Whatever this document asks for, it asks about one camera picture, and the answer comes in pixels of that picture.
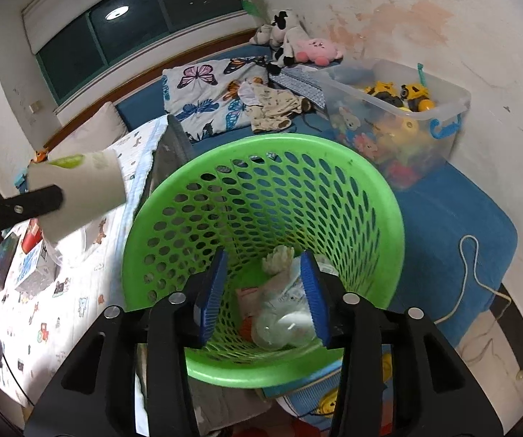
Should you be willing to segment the clear plastic toy bin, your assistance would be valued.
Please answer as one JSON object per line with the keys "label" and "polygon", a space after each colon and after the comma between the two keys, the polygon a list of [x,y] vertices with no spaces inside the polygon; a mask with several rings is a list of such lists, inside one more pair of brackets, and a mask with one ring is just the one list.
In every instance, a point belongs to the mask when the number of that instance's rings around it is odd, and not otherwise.
{"label": "clear plastic toy bin", "polygon": [[344,62],[313,74],[339,142],[396,189],[415,185],[449,158],[471,102],[450,82],[386,59]]}

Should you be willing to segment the pink snack wrapper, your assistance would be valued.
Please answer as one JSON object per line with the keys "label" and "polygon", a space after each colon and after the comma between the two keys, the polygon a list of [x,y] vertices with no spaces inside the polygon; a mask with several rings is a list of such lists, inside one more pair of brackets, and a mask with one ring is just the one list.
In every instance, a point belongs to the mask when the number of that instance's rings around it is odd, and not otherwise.
{"label": "pink snack wrapper", "polygon": [[260,310],[260,288],[239,288],[235,293],[242,320],[253,320]]}

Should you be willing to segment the pink plush toy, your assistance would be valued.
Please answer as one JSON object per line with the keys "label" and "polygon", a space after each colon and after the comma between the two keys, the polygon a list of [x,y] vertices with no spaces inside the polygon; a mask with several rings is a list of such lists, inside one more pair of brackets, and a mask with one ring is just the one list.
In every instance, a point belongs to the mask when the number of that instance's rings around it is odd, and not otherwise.
{"label": "pink plush toy", "polygon": [[299,63],[313,63],[318,67],[329,66],[343,57],[337,47],[325,39],[298,40],[294,45],[294,56]]}

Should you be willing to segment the yellow toy car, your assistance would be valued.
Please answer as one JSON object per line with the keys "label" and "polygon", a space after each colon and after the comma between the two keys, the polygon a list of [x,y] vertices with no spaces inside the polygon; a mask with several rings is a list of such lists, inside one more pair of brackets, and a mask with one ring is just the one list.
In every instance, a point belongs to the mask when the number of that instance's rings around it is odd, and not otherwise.
{"label": "yellow toy car", "polygon": [[[389,389],[388,383],[393,377],[392,354],[390,351],[385,351],[382,354],[382,372],[383,372],[383,391]],[[316,409],[311,412],[311,415],[332,417],[335,410],[335,401],[338,397],[338,389],[328,391],[320,400]]]}

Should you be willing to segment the dark colourful box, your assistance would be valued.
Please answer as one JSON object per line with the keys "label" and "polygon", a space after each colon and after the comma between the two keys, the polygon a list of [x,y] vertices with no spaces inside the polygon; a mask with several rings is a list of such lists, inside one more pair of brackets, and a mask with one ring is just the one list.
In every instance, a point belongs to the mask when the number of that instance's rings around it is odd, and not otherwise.
{"label": "dark colourful box", "polygon": [[9,267],[12,264],[19,239],[20,237],[16,233],[9,233],[0,243],[0,291],[5,288]]}

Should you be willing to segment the red paper cup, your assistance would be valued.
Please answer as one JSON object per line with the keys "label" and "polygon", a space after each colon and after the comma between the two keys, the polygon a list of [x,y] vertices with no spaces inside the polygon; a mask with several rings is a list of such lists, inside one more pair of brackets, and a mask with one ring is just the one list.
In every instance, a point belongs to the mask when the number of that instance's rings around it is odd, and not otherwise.
{"label": "red paper cup", "polygon": [[30,219],[27,229],[25,230],[21,249],[26,255],[42,240],[42,230],[36,218]]}

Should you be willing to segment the green plastic mesh basket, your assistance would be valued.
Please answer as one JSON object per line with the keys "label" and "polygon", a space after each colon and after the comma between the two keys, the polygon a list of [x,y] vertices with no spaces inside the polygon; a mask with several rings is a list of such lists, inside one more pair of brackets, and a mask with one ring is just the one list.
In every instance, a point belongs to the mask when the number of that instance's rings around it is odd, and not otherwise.
{"label": "green plastic mesh basket", "polygon": [[217,147],[162,182],[138,211],[122,262],[128,310],[153,306],[228,253],[228,277],[212,337],[188,350],[188,375],[228,388],[287,384],[339,360],[313,341],[266,351],[239,332],[236,292],[263,282],[276,246],[325,256],[347,290],[385,308],[404,263],[394,192],[353,150],[303,134],[252,136]]}

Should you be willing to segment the grey beige pillow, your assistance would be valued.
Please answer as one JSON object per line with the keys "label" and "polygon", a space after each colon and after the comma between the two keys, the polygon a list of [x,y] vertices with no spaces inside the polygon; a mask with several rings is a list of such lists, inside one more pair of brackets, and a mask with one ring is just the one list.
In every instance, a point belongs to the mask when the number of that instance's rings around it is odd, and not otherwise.
{"label": "grey beige pillow", "polygon": [[106,149],[128,133],[112,102],[106,102],[91,118],[69,134],[48,154],[48,160]]}

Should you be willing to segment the blue white milk carton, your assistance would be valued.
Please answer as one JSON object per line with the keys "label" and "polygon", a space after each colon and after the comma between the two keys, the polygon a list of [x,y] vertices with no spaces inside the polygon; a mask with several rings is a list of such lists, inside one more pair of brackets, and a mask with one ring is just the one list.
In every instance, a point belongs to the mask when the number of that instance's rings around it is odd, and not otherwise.
{"label": "blue white milk carton", "polygon": [[45,242],[39,242],[21,262],[16,291],[30,297],[36,296],[55,280],[56,266]]}

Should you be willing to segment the dark window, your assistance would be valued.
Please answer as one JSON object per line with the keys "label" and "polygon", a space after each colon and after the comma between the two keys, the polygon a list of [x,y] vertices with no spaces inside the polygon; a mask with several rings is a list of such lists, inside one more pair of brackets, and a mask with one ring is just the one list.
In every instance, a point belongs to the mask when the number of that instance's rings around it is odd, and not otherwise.
{"label": "dark window", "polygon": [[101,0],[34,53],[55,102],[62,104],[140,48],[241,9],[239,0]]}

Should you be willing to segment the white paper ball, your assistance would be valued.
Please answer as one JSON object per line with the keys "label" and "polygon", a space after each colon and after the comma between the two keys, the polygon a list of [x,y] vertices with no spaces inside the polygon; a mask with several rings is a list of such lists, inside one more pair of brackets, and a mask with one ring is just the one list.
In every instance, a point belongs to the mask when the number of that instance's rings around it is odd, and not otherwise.
{"label": "white paper ball", "polygon": [[291,266],[294,253],[295,249],[278,245],[261,259],[261,269],[270,276],[277,275]]}

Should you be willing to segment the white paper cup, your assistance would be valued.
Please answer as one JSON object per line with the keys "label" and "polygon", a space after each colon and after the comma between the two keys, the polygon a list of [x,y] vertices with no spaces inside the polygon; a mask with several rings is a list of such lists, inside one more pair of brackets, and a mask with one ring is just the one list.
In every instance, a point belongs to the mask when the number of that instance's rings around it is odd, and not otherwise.
{"label": "white paper cup", "polygon": [[42,233],[57,243],[74,231],[126,202],[126,191],[115,151],[76,154],[27,168],[30,190],[56,185],[63,202],[38,218]]}

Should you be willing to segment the large clear plastic tub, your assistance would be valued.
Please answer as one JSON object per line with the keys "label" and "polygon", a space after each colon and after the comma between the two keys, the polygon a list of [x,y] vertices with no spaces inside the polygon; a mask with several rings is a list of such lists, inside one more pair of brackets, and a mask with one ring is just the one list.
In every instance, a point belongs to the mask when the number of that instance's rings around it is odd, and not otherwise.
{"label": "large clear plastic tub", "polygon": [[260,348],[277,351],[303,347],[316,338],[307,304],[285,304],[262,308],[252,324],[253,342]]}

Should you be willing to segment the clear plastic packaging bag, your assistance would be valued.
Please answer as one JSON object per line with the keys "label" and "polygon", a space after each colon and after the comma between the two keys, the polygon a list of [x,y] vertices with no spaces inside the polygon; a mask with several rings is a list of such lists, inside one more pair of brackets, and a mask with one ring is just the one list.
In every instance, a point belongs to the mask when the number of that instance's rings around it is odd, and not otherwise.
{"label": "clear plastic packaging bag", "polygon": [[265,307],[276,308],[285,304],[304,303],[308,305],[301,278],[300,256],[296,256],[292,260],[288,269],[274,275],[259,288],[260,310]]}

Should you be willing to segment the black white cow plush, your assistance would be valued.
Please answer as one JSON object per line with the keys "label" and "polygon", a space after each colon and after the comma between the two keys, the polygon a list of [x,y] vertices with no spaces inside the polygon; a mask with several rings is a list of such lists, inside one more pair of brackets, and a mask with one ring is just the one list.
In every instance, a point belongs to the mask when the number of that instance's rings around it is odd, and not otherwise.
{"label": "black white cow plush", "polygon": [[272,50],[272,60],[267,64],[267,71],[278,75],[282,68],[296,63],[295,44],[298,40],[307,40],[303,25],[298,15],[290,9],[280,10],[274,14],[270,24],[260,26],[249,39],[254,46],[269,46]]}

